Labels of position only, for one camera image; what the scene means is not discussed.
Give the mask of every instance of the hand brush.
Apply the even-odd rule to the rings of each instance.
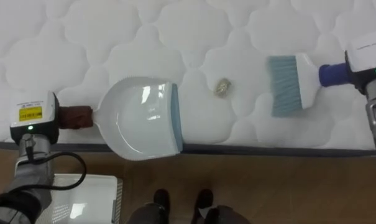
[[[273,88],[272,116],[286,117],[313,105],[323,86],[350,83],[345,63],[315,66],[306,54],[268,58]]]

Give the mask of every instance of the wooden floor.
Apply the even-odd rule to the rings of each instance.
[[[10,182],[16,152],[0,150],[0,192]],[[115,154],[82,154],[89,173],[124,180],[122,218],[151,201],[156,189],[171,195],[171,223],[189,223],[196,194],[210,188],[252,223],[376,223],[376,158],[308,159],[250,156],[177,156],[144,162]],[[56,172],[79,172],[72,159]]]

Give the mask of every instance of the shoe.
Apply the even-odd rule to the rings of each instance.
[[[193,218],[191,224],[196,224],[200,218],[199,209],[208,208],[213,205],[214,195],[213,192],[209,189],[201,190],[196,198],[195,208],[193,212]]]
[[[170,214],[170,195],[165,189],[156,190],[153,202],[161,205],[166,211],[167,216]]]

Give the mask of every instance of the blue bristles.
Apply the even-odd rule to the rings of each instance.
[[[269,57],[268,66],[273,88],[272,116],[286,117],[302,110],[296,57]]]

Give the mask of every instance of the dustpan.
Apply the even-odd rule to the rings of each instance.
[[[177,86],[149,77],[114,84],[94,111],[106,144],[133,161],[173,156],[182,150]]]

